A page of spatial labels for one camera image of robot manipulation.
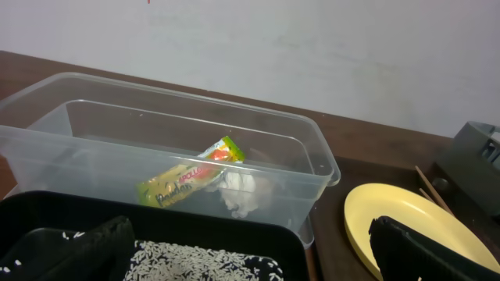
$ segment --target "wooden table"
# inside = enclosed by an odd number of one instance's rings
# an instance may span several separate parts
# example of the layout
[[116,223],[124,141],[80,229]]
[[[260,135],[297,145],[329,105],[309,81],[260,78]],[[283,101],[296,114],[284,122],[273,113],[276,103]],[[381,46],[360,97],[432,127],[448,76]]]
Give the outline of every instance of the wooden table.
[[[321,278],[321,276],[325,280],[373,279],[353,255],[346,238],[342,236],[339,224],[343,226],[343,218],[339,208],[343,206],[345,195],[357,184],[366,181],[379,180],[402,186],[409,186],[411,185],[410,182],[413,181],[414,184],[416,173],[413,167],[415,165],[423,169],[431,167],[436,156],[451,143],[451,139],[447,137],[9,52],[0,52],[0,99],[61,72],[87,73],[191,94],[200,94],[211,98],[300,114],[315,120],[337,158],[342,172],[342,179],[337,187],[325,190],[311,212],[316,235],[316,251],[313,248],[311,251],[306,252],[311,280]],[[5,159],[0,159],[0,197],[5,196],[15,185],[16,181]]]

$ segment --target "yellow plate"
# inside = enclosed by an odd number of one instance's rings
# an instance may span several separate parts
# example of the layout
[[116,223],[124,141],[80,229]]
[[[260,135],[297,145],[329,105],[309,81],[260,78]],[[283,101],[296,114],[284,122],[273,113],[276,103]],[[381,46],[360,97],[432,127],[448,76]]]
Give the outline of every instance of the yellow plate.
[[413,192],[382,183],[363,184],[345,199],[344,214],[349,241],[379,280],[382,280],[382,275],[372,253],[368,229],[372,220],[381,215],[388,215],[471,261],[500,273],[500,265],[493,255],[467,227]]

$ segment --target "transparent plastic bin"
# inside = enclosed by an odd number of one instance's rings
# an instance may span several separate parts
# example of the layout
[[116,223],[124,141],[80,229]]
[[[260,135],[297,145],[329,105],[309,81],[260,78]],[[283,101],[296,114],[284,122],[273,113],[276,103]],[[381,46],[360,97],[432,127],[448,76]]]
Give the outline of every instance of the transparent plastic bin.
[[[230,136],[234,164],[196,155]],[[136,184],[175,165],[251,175],[258,208],[245,218],[298,232],[340,173],[320,129],[304,116],[79,73],[51,76],[0,102],[0,153],[18,190],[50,190],[138,204]],[[222,191],[199,190],[169,209],[231,218]]]

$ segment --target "snack wrapper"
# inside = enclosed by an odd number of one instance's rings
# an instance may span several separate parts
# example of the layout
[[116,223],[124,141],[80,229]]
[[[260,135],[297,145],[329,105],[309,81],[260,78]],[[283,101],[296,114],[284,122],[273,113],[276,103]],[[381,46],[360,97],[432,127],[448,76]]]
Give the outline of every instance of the snack wrapper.
[[[229,137],[223,137],[198,157],[236,163],[245,160],[243,151]],[[137,185],[139,202],[141,205],[151,207],[168,207],[206,187],[222,172],[204,169],[202,166],[177,165],[146,182],[139,183]]]

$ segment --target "white wall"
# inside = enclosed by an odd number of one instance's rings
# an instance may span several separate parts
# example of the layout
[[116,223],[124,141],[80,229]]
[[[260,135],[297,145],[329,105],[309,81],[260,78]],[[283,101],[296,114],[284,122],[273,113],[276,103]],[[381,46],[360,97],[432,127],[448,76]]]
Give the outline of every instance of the white wall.
[[15,0],[0,49],[454,136],[500,125],[499,15],[499,0]]

